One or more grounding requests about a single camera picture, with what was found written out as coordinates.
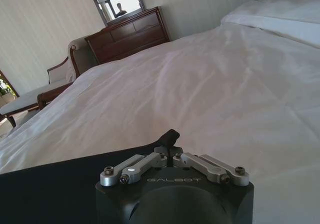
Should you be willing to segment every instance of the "floor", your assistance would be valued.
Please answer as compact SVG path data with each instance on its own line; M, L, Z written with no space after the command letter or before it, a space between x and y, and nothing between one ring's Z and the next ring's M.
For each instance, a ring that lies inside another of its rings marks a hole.
M20 112L18 114L13 115L13 118L15 120L16 123L16 128L18 129L20 125L22 125L23 123L25 123L28 119L30 119L31 117L33 117L36 113L38 112L38 110L33 110L33 111L24 111L24 112ZM0 141L2 139L4 139L13 129L12 125L10 124L10 122L5 118L4 120L2 120L0 122Z

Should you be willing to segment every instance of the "white wall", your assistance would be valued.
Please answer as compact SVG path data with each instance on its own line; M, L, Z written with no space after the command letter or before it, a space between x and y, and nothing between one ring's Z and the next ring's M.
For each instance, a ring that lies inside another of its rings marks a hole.
M0 69L20 95L44 86L69 42L103 27L93 0L0 0Z
M161 6L171 39L217 27L227 13L249 0L143 0L146 8Z

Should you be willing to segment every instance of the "mirror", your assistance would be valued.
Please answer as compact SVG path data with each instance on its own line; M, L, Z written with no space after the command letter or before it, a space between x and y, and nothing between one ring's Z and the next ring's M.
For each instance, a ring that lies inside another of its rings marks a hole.
M141 0L93 0L106 26L143 11Z

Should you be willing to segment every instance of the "metal bracket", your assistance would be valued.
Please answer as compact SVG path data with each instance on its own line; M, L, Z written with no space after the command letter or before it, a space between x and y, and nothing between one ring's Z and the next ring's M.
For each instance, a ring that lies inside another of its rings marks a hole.
M104 187L111 187L118 183L121 172L127 166L133 165L144 158L143 155L134 155L129 159L121 162L119 165L108 166L100 173L100 184Z
M208 155L195 156L190 153L178 154L173 157L175 167L192 167L206 175L210 182L227 184L231 182L236 186L247 186L249 174L243 167L229 166Z
M128 166L122 170L120 177L121 184L132 184L140 181L141 175L147 170L167 165L167 157L163 154L152 152L136 164Z
M201 155L199 156L199 158L214 166L225 169L229 177L231 178L231 182L236 186L245 187L249 185L249 174L246 172L246 170L243 167L238 166L234 168L209 155Z
M173 165L175 167L192 167L206 175L207 179L213 183L227 184L230 181L227 172L223 168L212 165L188 152L174 156Z

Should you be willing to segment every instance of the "bed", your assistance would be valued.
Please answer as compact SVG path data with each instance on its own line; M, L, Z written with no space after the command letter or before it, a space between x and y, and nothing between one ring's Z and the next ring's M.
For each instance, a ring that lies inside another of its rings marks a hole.
M0 173L145 145L175 129L185 152L246 167L254 223L318 223L319 6L253 0L216 29L91 68L0 142Z

